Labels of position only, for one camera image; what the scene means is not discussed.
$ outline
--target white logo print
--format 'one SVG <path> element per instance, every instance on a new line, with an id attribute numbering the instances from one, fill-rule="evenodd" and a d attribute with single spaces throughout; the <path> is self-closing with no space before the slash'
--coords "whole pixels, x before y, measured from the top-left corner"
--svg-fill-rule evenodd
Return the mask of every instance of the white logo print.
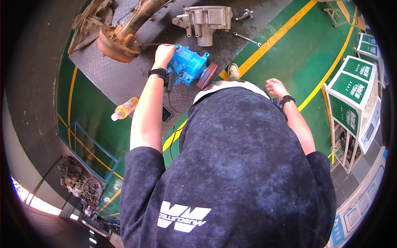
<path id="1" fill-rule="evenodd" d="M 163 201 L 158 216 L 157 226 L 167 228 L 172 222 L 175 222 L 174 229 L 177 231 L 189 233 L 197 225 L 201 227 L 206 221 L 202 221 L 211 208 L 194 208 L 190 212 L 190 207 L 175 204 L 170 208 L 171 203 Z"/>

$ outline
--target smartphone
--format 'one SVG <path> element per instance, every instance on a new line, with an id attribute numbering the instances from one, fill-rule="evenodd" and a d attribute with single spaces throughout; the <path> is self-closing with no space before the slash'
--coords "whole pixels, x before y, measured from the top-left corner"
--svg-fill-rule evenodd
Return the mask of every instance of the smartphone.
<path id="1" fill-rule="evenodd" d="M 172 117 L 172 113 L 163 105 L 163 122 L 167 122 Z"/>

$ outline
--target shoe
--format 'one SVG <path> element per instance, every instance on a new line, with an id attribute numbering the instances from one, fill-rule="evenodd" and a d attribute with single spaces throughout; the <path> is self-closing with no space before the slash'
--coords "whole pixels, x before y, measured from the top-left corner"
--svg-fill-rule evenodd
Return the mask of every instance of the shoe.
<path id="1" fill-rule="evenodd" d="M 229 74 L 229 82 L 239 80 L 239 67 L 235 63 L 231 63 L 227 68 Z"/>

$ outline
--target person's arm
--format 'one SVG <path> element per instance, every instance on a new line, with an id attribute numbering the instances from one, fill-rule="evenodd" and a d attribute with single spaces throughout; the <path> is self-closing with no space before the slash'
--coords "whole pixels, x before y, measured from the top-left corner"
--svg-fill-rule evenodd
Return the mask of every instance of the person's arm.
<path id="1" fill-rule="evenodd" d="M 280 80 L 273 78 L 267 80 L 266 83 L 267 89 L 270 90 L 269 93 L 277 95 L 280 101 L 283 100 L 284 96 L 289 95 Z M 287 125 L 298 136 L 305 155 L 315 152 L 316 148 L 314 146 L 312 132 L 293 101 L 284 104 L 284 113 L 288 118 Z"/>
<path id="2" fill-rule="evenodd" d="M 174 51 L 174 45 L 160 45 L 152 69 L 165 69 Z M 130 150 L 147 146 L 162 153 L 163 91 L 164 80 L 155 74 L 150 75 L 132 118 Z"/>

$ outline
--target wrench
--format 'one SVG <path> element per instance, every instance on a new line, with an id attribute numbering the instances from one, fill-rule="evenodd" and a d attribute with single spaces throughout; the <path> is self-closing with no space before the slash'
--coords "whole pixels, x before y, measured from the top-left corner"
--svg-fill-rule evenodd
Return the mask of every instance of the wrench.
<path id="1" fill-rule="evenodd" d="M 243 39 L 245 39 L 245 40 L 247 40 L 247 41 L 249 41 L 249 42 L 252 42 L 252 43 L 256 44 L 257 46 L 261 46 L 261 45 L 262 45 L 261 43 L 255 42 L 255 41 L 253 41 L 253 40 L 251 40 L 251 39 L 248 39 L 247 37 L 244 37 L 244 36 L 242 36 L 242 35 L 239 35 L 239 34 L 236 33 L 236 32 L 234 32 L 233 34 L 234 34 L 235 36 L 238 36 L 238 37 L 240 37 L 240 38 L 243 38 Z"/>

